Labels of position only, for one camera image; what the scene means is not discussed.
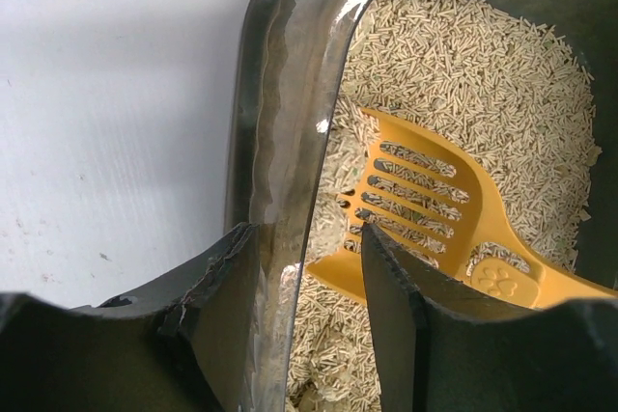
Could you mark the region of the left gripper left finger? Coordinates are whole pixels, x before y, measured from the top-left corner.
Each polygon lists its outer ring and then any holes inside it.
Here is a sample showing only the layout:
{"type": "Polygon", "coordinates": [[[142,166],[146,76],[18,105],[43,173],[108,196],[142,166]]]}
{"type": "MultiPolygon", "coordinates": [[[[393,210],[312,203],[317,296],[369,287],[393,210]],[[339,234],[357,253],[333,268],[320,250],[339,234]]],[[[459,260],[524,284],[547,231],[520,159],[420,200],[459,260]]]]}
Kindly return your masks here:
{"type": "Polygon", "coordinates": [[[235,411],[260,265],[241,223],[98,307],[1,296],[5,411],[235,411]]]}

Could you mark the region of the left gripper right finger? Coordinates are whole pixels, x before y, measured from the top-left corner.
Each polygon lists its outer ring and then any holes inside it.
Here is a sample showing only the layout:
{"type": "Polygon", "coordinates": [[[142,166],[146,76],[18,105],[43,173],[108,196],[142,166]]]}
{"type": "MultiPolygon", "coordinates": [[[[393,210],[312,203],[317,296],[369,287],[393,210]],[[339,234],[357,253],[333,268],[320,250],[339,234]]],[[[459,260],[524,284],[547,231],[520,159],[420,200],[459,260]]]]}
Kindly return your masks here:
{"type": "Polygon", "coordinates": [[[487,296],[374,225],[362,271],[385,411],[613,411],[617,303],[541,311],[487,296]]]}

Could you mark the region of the yellow plastic litter scoop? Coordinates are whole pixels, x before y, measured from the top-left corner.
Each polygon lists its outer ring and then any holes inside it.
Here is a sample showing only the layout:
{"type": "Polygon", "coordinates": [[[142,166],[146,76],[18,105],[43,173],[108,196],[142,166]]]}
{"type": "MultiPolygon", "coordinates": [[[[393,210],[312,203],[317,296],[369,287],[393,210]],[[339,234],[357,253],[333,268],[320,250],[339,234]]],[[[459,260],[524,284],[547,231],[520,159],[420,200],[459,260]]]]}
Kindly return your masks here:
{"type": "Polygon", "coordinates": [[[339,197],[351,230],[342,248],[308,266],[322,284],[366,301],[360,227],[372,222],[431,269],[515,305],[616,297],[533,251],[513,230],[491,176],[463,150],[416,124],[369,114],[380,137],[362,180],[339,197]]]}

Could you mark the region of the dark grey litter box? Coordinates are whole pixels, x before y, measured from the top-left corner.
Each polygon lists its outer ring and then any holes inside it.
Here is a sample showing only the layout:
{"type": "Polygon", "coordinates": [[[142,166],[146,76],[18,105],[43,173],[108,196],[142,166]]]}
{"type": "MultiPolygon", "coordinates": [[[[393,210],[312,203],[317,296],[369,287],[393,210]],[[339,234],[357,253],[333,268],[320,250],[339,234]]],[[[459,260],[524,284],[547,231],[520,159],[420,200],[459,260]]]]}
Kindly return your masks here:
{"type": "MultiPolygon", "coordinates": [[[[240,39],[225,224],[261,225],[263,273],[249,338],[244,411],[280,411],[304,245],[326,132],[353,30],[371,0],[251,0],[240,39]]],[[[617,0],[489,0],[555,24],[594,75],[590,220],[577,273],[617,279],[617,0]]]]}

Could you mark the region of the litter clump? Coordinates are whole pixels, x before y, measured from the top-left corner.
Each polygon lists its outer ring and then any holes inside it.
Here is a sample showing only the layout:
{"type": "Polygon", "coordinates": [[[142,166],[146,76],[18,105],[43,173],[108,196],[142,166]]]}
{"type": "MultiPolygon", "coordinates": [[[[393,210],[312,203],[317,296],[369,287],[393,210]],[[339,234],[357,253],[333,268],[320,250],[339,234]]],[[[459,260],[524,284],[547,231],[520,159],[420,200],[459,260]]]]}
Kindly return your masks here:
{"type": "Polygon", "coordinates": [[[319,194],[314,205],[305,261],[317,262],[337,252],[343,246],[348,228],[348,215],[336,198],[319,194]]]}
{"type": "Polygon", "coordinates": [[[333,130],[325,149],[318,193],[350,192],[361,181],[367,164],[366,146],[347,129],[333,130]]]}

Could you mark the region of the cat litter granules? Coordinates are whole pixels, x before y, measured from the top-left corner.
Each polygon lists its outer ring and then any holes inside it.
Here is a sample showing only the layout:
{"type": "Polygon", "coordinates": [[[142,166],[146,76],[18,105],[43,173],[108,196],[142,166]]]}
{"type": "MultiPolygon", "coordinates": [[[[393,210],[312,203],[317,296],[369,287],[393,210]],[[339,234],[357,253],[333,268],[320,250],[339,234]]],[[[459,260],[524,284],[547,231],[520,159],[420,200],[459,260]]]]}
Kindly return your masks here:
{"type": "MultiPolygon", "coordinates": [[[[427,129],[492,178],[515,233],[574,274],[590,217],[592,74],[552,26],[486,0],[373,0],[352,35],[327,133],[368,149],[376,110],[427,129]]],[[[377,411],[380,385],[366,301],[301,267],[288,367],[289,411],[377,411]]]]}

